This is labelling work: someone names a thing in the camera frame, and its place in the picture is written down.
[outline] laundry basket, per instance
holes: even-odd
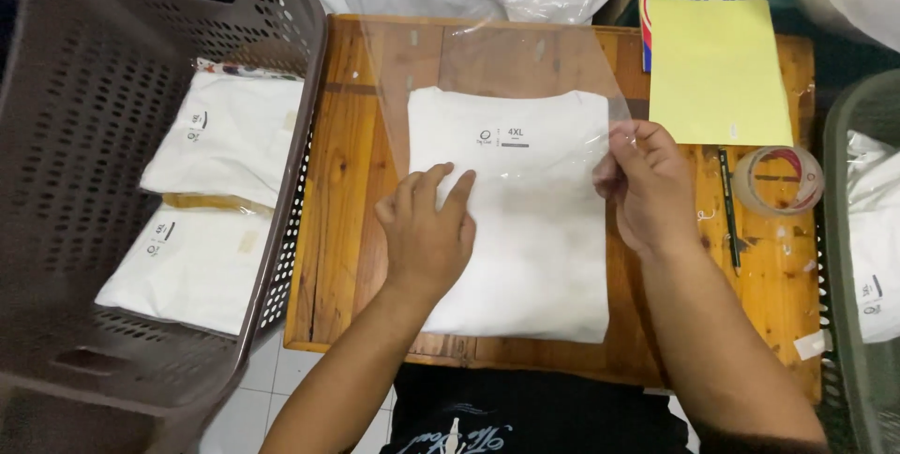
[[[862,342],[849,248],[847,131],[900,147],[900,69],[862,80],[842,93],[825,121],[822,159],[824,228],[822,316],[833,350],[823,356],[818,414],[835,452],[900,453],[900,339]],[[885,227],[885,231],[900,228]]]
[[[172,416],[242,374],[285,320],[326,34],[319,0],[21,1],[0,94],[0,381]],[[159,205],[141,172],[198,56],[306,79],[237,338],[93,302]]]

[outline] hand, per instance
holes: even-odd
[[[693,249],[700,233],[688,161],[659,124],[636,121],[635,137],[638,146],[611,132],[609,154],[594,169],[597,192],[615,200],[622,240],[642,260]]]
[[[432,307],[463,274],[475,241],[475,221],[466,211],[474,171],[463,173],[444,207],[435,208],[437,186],[453,169],[447,162],[411,173],[375,205],[388,238],[384,286],[404,288],[405,298],[421,298]]]

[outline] wooden table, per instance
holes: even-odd
[[[593,48],[602,47],[632,115],[647,116],[650,75],[641,71],[637,29],[595,27],[593,34],[588,30],[586,35],[585,28],[579,28],[579,40],[573,42],[572,28],[492,24],[483,33],[501,39],[491,46],[500,50],[490,56],[502,59],[499,65],[479,60],[478,55],[466,58],[459,48],[448,48],[467,23],[356,15],[332,15],[329,20],[329,47],[317,101],[285,329],[289,349],[327,350],[384,280],[385,239],[373,205],[395,188],[397,173],[383,117],[399,116],[399,121],[405,121],[409,89],[437,85],[444,90],[498,97],[547,97],[582,89],[585,79],[593,76],[596,62],[591,63],[589,55],[579,55],[577,44],[590,37]],[[805,146],[814,112],[812,45],[805,39],[779,36],[778,49],[794,137]],[[508,73],[510,64],[517,66],[521,80],[515,89],[509,84],[498,89],[497,73],[501,69]],[[751,149],[731,147],[732,164]],[[726,269],[753,326],[809,399],[818,402],[820,360],[801,361],[793,344],[819,329],[812,213],[765,218],[737,204],[743,248],[742,276],[738,278],[731,271],[725,239],[715,147],[682,145],[681,150],[692,165],[697,210],[711,216],[698,221],[704,245]],[[763,168],[758,171],[758,184],[772,195],[790,191],[785,185],[796,182],[780,164]],[[666,387],[638,262],[624,246],[615,218],[609,214],[611,205],[607,205],[609,327],[603,344],[420,334],[407,359],[469,368],[544,368]]]

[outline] tape roll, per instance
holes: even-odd
[[[794,168],[800,179],[800,188],[794,201],[786,207],[772,207],[766,203],[756,190],[753,172],[761,161],[784,159]],[[822,198],[825,188],[822,167],[811,153],[804,149],[769,146],[748,153],[737,163],[732,178],[732,188],[745,207],[763,216],[793,216],[812,208]]]

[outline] yellow paper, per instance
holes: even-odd
[[[650,120],[679,143],[794,144],[768,2],[649,6]]]

